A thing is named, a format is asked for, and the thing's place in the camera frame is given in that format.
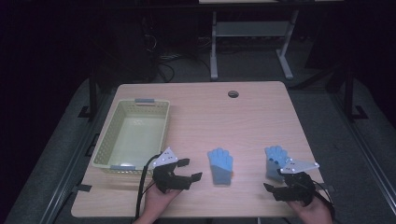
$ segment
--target blue glove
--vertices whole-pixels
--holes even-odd
[[[231,185],[233,172],[233,157],[228,150],[221,147],[207,152],[212,170],[213,183],[215,185]]]
[[[277,173],[277,169],[285,167],[290,159],[290,157],[288,157],[288,151],[280,146],[266,147],[265,155],[267,156],[267,173],[265,175],[268,178],[283,182],[283,176]]]

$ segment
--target human hand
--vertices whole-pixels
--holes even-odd
[[[332,224],[332,215],[323,201],[313,197],[312,202],[304,206],[303,202],[287,202],[304,224]]]
[[[181,191],[180,189],[168,189],[165,193],[162,193],[154,181],[151,180],[146,191],[145,209],[142,216],[134,224],[153,223]]]

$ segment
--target hole in table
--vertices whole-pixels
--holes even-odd
[[[239,96],[239,92],[237,91],[229,91],[228,92],[228,96],[230,96],[231,98],[236,98]]]

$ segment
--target beige plastic basket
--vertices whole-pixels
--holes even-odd
[[[118,102],[102,133],[92,165],[108,173],[141,174],[148,160],[164,150],[169,101],[131,99]]]

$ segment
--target table surface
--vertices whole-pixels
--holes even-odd
[[[229,91],[239,96],[231,98]],[[290,97],[281,82],[209,82],[121,85],[107,115],[108,125],[119,100],[154,98],[170,101],[166,146],[190,158],[190,165],[176,168],[177,175],[203,172],[163,213],[163,217],[290,217],[284,202],[275,201],[262,183],[264,148],[280,145],[296,160],[314,161]],[[206,152],[223,147],[233,156],[230,187],[212,183]],[[323,182],[319,170],[307,172]],[[72,208],[75,217],[134,217],[138,176],[106,174],[90,164]]]

